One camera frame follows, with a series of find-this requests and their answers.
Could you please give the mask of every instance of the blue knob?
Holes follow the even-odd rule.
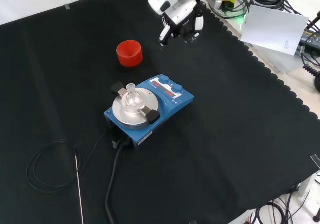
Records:
[[[168,84],[170,82],[170,79],[167,75],[160,75],[159,82],[163,84]]]
[[[175,84],[173,87],[172,87],[172,91],[175,92],[175,93],[182,93],[182,86],[181,85],[177,85]]]

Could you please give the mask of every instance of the black cloth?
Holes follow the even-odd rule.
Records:
[[[118,80],[159,73],[194,101],[119,159],[111,194],[117,222],[229,223],[317,171],[317,116],[223,26],[205,13],[203,34],[159,45],[163,25],[148,0],[81,0],[0,27],[0,217],[2,223],[80,223],[77,185],[58,194],[32,189],[25,168],[53,140],[88,158],[108,129],[104,111]],[[119,67],[117,45],[138,40],[144,61]],[[109,223],[104,198],[115,150],[106,134],[81,175],[86,223]],[[46,152],[39,176],[74,173],[74,154]]]

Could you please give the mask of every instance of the power cable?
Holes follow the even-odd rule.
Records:
[[[64,189],[66,189],[68,186],[70,186],[75,180],[77,180],[77,176],[78,174],[81,175],[83,173],[83,171],[85,170],[88,162],[90,161],[90,159],[92,158],[99,142],[102,140],[102,138],[104,137],[104,135],[106,134],[106,131],[99,137],[98,141],[95,143],[93,149],[92,149],[92,152],[91,154],[89,155],[88,157],[88,160],[85,162],[85,164],[83,165],[83,167],[81,168],[81,163],[82,163],[82,157],[81,157],[81,153],[80,153],[80,150],[79,148],[77,147],[77,145],[75,145],[74,143],[72,143],[70,140],[66,140],[66,139],[62,139],[62,140],[56,140],[56,141],[53,141],[47,145],[45,145],[43,148],[41,148],[39,151],[37,151],[33,157],[31,158],[31,160],[29,161],[28,165],[26,166],[26,179],[29,183],[29,185],[37,190],[37,191],[40,191],[42,193],[57,193],[57,192],[60,192]],[[50,148],[54,148],[58,145],[68,145],[70,146],[71,148],[74,149],[74,153],[75,153],[75,157],[77,158],[77,160],[79,161],[78,163],[78,170],[76,170],[75,174],[73,174],[72,178],[70,180],[68,180],[67,182],[63,183],[63,184],[60,184],[60,185],[52,185],[52,184],[48,184],[48,183],[45,183],[44,181],[40,180],[40,178],[38,177],[37,175],[37,164],[38,164],[38,161],[39,159],[41,158],[41,156],[46,152],[48,151]],[[34,178],[37,180],[38,184],[35,184],[34,181],[31,180],[30,178],[30,169],[32,169],[32,172],[33,172],[33,176]]]

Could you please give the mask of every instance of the white floor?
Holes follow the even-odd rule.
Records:
[[[318,11],[320,11],[320,0],[289,0],[291,5],[303,15],[310,17],[313,20]],[[283,195],[281,198],[283,201],[287,202],[289,195]],[[296,210],[300,208],[303,203],[303,198],[296,192],[292,195],[291,203],[290,203],[290,212],[293,214]],[[279,200],[275,200],[275,203],[282,206],[285,210],[284,204]],[[314,182],[312,184],[312,188],[310,190],[310,194],[306,199],[306,202],[301,208],[301,210],[294,215],[293,222],[294,224],[315,224],[313,217],[317,214],[320,208],[320,185]],[[263,224],[271,224],[274,223],[274,217],[272,212],[272,206],[265,206],[260,211],[260,217]],[[275,220],[277,224],[281,224],[281,216],[280,213],[275,209]]]
[[[287,203],[289,195],[283,195],[281,199]],[[294,214],[296,210],[298,210],[302,203],[304,201],[304,198],[301,198],[297,192],[295,192],[292,195],[291,203],[290,203],[290,212],[291,214]],[[276,199],[274,201],[276,204],[280,205],[283,208],[283,211],[285,212],[285,205],[279,200]],[[293,216],[293,222],[294,224],[315,224],[313,217],[317,214],[318,210],[320,208],[320,185],[314,182],[312,184],[312,188],[310,190],[310,194],[308,198],[306,199],[305,204],[303,205],[303,208],[297,214]],[[272,206],[264,206],[260,211],[260,217],[263,224],[272,224],[274,223],[274,217],[272,212]],[[281,215],[277,211],[277,209],[274,210],[275,212],[275,220],[276,223],[281,223]]]

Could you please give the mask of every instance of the black knob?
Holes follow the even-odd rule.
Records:
[[[124,88],[125,86],[123,85],[123,83],[121,81],[118,81],[116,83],[114,83],[112,86],[111,86],[111,92],[116,94],[116,95],[119,95],[118,91],[122,88]]]
[[[150,110],[147,115],[145,115],[146,120],[149,124],[155,123],[160,118],[160,112],[158,110]]]

